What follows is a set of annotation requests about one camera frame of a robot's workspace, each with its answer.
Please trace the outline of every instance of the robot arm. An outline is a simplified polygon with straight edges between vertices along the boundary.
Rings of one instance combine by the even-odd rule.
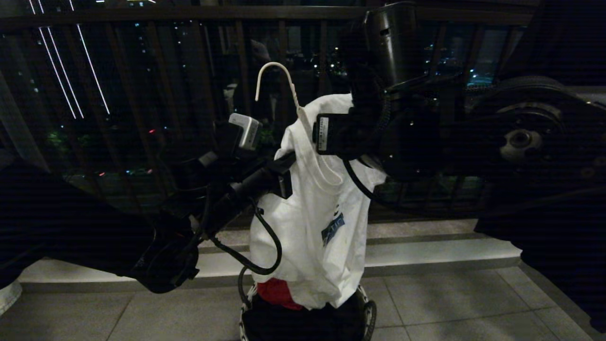
[[[537,16],[528,36],[550,30]],[[354,106],[349,115],[318,116],[317,152],[337,155],[346,166],[360,160],[399,181],[450,169],[494,183],[495,194],[477,231],[520,246],[529,265],[575,299],[596,328],[605,330],[606,254],[603,245],[590,254],[582,245],[584,240],[604,237],[598,227],[604,219],[596,212],[604,211],[601,195],[606,189],[605,107],[568,91],[554,79],[557,74],[549,72],[553,70],[549,63],[539,62],[541,49],[532,47],[539,51],[531,53],[532,58],[524,51],[512,57],[518,63],[528,61],[528,67],[506,66],[515,71],[508,79],[501,77],[472,110],[466,110],[463,103],[470,89],[462,77],[425,74],[416,39],[410,2],[370,11],[345,28],[339,51]],[[530,47],[521,43],[521,48]],[[230,121],[218,127],[221,140],[212,150],[187,147],[167,152],[178,191],[150,221],[100,203],[22,160],[2,170],[0,241],[9,247],[0,251],[0,272],[8,274],[0,286],[43,256],[133,277],[153,292],[167,292],[193,278],[197,245],[203,239],[221,247],[215,234],[254,206],[256,199],[270,192],[290,195],[288,169],[294,155],[273,160],[271,153],[260,154],[249,140],[254,141],[255,123],[241,117]],[[353,171],[350,175],[356,179]],[[584,209],[560,221],[571,223],[581,214],[590,217],[584,220],[587,228],[537,220],[554,213],[553,208],[569,212],[566,205],[571,202],[582,203]],[[192,228],[190,218],[201,224]],[[540,242],[550,232],[558,239]],[[563,240],[575,244],[561,246]],[[575,289],[578,284],[585,284],[585,289]]]

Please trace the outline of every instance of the balcony railing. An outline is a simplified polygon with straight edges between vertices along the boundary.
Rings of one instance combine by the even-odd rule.
[[[229,91],[218,80],[222,73],[238,70],[234,78],[242,93],[241,107],[247,115],[255,115],[251,79],[256,67],[251,47],[255,27],[271,27],[268,32],[275,32],[277,42],[275,59],[286,65],[296,64],[288,51],[291,41],[297,39],[290,28],[313,28],[311,36],[317,42],[313,61],[317,64],[311,70],[313,98],[335,91],[331,32],[366,10],[368,7],[149,7],[37,12],[0,19],[0,141],[103,200],[126,211],[145,212],[173,190],[158,159],[161,146],[169,139],[192,137],[206,145],[214,143],[213,122],[223,120],[231,108],[224,96]],[[428,32],[428,71],[435,75],[455,65],[470,83],[477,76],[490,82],[489,73],[494,74],[507,60],[533,11],[530,5],[500,2],[420,2],[418,20]],[[169,32],[173,24],[175,31]],[[136,44],[129,41],[136,36],[129,31],[132,27],[144,29]],[[490,45],[495,37],[500,40]],[[145,53],[152,61],[153,67],[147,68],[149,78],[141,76],[142,66],[132,52],[135,45],[137,53]],[[457,58],[445,55],[453,51]],[[479,60],[482,55],[497,57],[485,62]],[[234,65],[221,68],[223,59],[230,56],[237,56]],[[180,60],[188,61],[187,68],[176,65]],[[474,69],[483,62],[490,64],[486,67],[490,70],[486,75],[475,74]],[[142,84],[153,88],[153,93],[142,93]],[[273,137],[279,140],[279,132],[295,116],[289,113],[286,82],[277,78],[276,85],[267,105],[275,106]],[[131,137],[128,144],[141,146],[138,155],[121,153],[124,141],[117,137],[117,116],[117,120],[132,121],[129,131],[136,131],[136,139]],[[88,127],[83,127],[84,121],[90,123]],[[99,137],[95,147],[86,138],[90,135]],[[56,141],[49,143],[50,137]],[[132,169],[136,164],[132,159],[144,165],[142,170]],[[378,192],[406,207],[464,211],[473,216],[481,209],[487,189],[477,178],[439,175],[420,183],[389,182]],[[373,206],[370,218],[406,217]]]

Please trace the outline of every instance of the black cable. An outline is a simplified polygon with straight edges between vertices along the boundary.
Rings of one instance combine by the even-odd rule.
[[[244,272],[246,271],[246,269],[246,266],[243,267],[242,270],[240,270],[240,274],[238,275],[238,294],[240,294],[240,299],[242,300],[242,303],[244,303],[246,305],[246,308],[250,310],[253,305],[248,300],[248,296],[246,296],[246,294],[244,293]]]
[[[374,195],[372,192],[370,192],[366,188],[366,186],[364,186],[364,184],[360,181],[360,179],[356,175],[356,172],[354,172],[353,168],[351,168],[350,161],[343,160],[343,165],[345,166],[345,170],[347,170],[347,173],[353,180],[353,183],[356,184],[358,189],[360,191],[362,191],[362,193],[364,193],[364,195],[366,195],[370,200],[377,202],[381,206],[385,206],[386,208],[397,211],[398,213],[410,214],[410,215],[414,215],[417,217],[438,218],[438,219],[458,218],[458,217],[459,218],[468,218],[470,216],[469,213],[438,212],[438,211],[428,211],[425,209],[408,209],[408,208],[403,208],[397,204],[384,201],[383,199],[380,199],[379,197]]]
[[[259,275],[269,275],[271,273],[273,273],[278,266],[280,265],[280,262],[282,261],[282,244],[280,243],[280,239],[278,238],[278,236],[276,235],[276,233],[272,230],[271,226],[269,226],[269,224],[265,221],[265,219],[263,219],[263,217],[261,216],[261,213],[259,212],[259,208],[257,207],[257,204],[255,203],[255,200],[252,198],[249,198],[250,202],[252,203],[254,209],[255,209],[255,216],[257,217],[257,219],[259,219],[259,221],[261,222],[261,224],[263,225],[263,227],[265,228],[265,230],[267,231],[267,233],[269,233],[271,239],[273,240],[274,244],[276,245],[276,250],[278,252],[278,256],[276,257],[276,263],[274,263],[273,266],[271,266],[271,268],[262,268],[256,264],[254,264],[253,262],[251,262],[248,258],[244,257],[242,254],[240,254],[238,251],[235,251],[234,249],[223,245],[215,236],[209,236],[208,239],[211,240],[215,246],[225,252],[227,252],[228,254],[230,254],[232,257],[234,257],[237,261],[240,262],[240,264],[244,265],[245,267],[247,267],[248,269],[250,269],[252,272],[254,272],[255,274],[259,274]]]
[[[381,101],[383,104],[381,108],[381,115],[379,116],[379,119],[377,120],[373,130],[368,135],[368,138],[366,138],[362,143],[356,145],[353,148],[353,150],[355,150],[358,155],[362,155],[364,153],[364,150],[371,148],[375,139],[381,134],[383,134],[385,129],[389,126],[389,122],[391,121],[391,98],[387,91],[384,90],[386,87],[383,79],[371,67],[363,68],[372,75],[376,91],[381,97]]]
[[[375,324],[377,320],[377,304],[375,303],[375,301],[366,302],[366,304],[364,304],[364,312],[366,312],[367,309],[370,309],[371,317],[370,322],[366,324],[368,329],[366,330],[362,341],[370,341],[373,338],[373,333],[375,332]]]
[[[206,197],[205,197],[205,202],[204,202],[204,213],[202,216],[202,221],[200,222],[200,226],[198,226],[198,230],[196,231],[196,233],[194,234],[194,236],[191,238],[190,242],[187,243],[187,246],[183,249],[183,251],[181,252],[181,254],[178,256],[178,258],[182,258],[185,257],[187,255],[187,253],[189,252],[189,250],[191,250],[191,248],[197,248],[198,244],[200,244],[200,237],[202,236],[202,233],[204,233],[204,231],[206,230],[206,225],[208,225],[208,220],[210,219],[210,206],[211,206],[211,192],[212,187],[210,184],[208,184],[206,186]]]

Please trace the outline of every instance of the floor tile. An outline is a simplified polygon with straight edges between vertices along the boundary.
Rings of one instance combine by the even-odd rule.
[[[377,304],[377,321],[375,324],[377,328],[403,325],[398,310],[396,310],[389,291],[387,291],[387,285],[385,285],[382,278],[362,279],[361,284],[368,295],[368,299],[375,301]]]
[[[519,267],[524,274],[541,288],[541,290],[548,293],[558,307],[562,308],[566,315],[577,323],[594,341],[606,341],[606,334],[600,333],[591,326],[591,318],[589,315],[566,296],[556,285],[549,281],[549,279],[523,262]]]
[[[533,312],[408,326],[406,329],[411,341],[558,341]]]
[[[404,325],[527,311],[494,270],[386,277]]]
[[[373,341],[410,341],[404,327],[375,329]]]
[[[23,294],[0,317],[2,341],[105,341],[131,293]]]
[[[566,313],[560,308],[547,308],[535,311],[539,318],[562,341],[591,341],[587,335]]]
[[[109,340],[238,340],[241,306],[236,287],[140,292]]]
[[[557,305],[520,268],[497,269],[496,272],[522,297],[522,300],[531,309],[550,308]]]

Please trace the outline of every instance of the label sticker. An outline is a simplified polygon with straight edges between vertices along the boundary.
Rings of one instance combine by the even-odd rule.
[[[328,227],[322,230],[322,242],[324,247],[330,243],[333,237],[337,234],[337,231],[341,226],[345,225],[345,219],[343,219],[343,213],[339,214],[333,221],[328,224]]]
[[[328,148],[328,117],[320,117],[318,129],[318,150],[323,152]]]

